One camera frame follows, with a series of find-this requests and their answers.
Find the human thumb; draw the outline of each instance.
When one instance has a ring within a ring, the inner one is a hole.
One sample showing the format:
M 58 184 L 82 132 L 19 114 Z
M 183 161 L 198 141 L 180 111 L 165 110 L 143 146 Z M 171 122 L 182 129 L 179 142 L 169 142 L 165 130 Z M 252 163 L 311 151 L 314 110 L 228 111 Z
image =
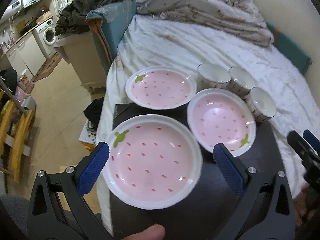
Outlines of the human thumb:
M 127 236 L 123 240 L 162 240 L 164 238 L 164 235 L 164 227 L 155 224 L 140 233 Z

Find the washing machine door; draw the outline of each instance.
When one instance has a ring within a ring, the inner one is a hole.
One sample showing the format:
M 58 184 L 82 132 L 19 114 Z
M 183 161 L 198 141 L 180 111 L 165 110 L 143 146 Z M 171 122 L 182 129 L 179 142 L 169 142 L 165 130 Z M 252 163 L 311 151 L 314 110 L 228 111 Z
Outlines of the washing machine door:
M 56 42 L 57 37 L 54 36 L 54 29 L 52 27 L 48 27 L 44 30 L 43 39 L 47 45 L 53 45 Z

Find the small box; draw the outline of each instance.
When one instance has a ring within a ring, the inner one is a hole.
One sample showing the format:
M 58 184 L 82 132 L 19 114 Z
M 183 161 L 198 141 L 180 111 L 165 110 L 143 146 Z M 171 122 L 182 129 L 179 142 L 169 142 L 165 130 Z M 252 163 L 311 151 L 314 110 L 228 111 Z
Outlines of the small box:
M 79 136 L 79 142 L 81 142 L 87 150 L 92 151 L 96 147 L 96 137 L 97 133 L 89 128 L 89 120 L 87 119 Z
M 43 21 L 45 21 L 46 19 L 49 19 L 51 17 L 51 11 L 48 11 L 46 13 L 44 13 L 43 15 L 41 15 L 38 19 L 36 19 L 36 23 L 40 24 Z

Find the white teacup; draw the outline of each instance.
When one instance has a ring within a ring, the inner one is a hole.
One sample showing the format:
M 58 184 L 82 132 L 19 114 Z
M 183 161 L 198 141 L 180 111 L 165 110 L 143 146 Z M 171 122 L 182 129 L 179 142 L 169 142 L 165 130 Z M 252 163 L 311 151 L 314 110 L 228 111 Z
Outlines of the white teacup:
M 243 98 L 256 86 L 251 74 L 243 68 L 231 67 L 229 69 L 231 81 L 227 89 Z
M 217 64 L 203 63 L 198 66 L 197 71 L 202 89 L 226 89 L 231 80 L 228 71 Z
M 276 104 L 271 96 L 259 87 L 250 90 L 247 104 L 257 122 L 266 122 L 277 113 Z

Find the washing machine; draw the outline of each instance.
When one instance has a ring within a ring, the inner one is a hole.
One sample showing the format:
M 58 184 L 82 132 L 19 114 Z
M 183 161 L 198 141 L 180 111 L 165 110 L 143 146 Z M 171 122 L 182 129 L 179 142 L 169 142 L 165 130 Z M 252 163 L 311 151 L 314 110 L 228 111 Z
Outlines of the washing machine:
M 53 46 L 57 37 L 54 36 L 54 27 L 54 22 L 52 18 L 50 18 L 32 31 L 33 36 L 46 59 L 51 58 L 55 54 Z

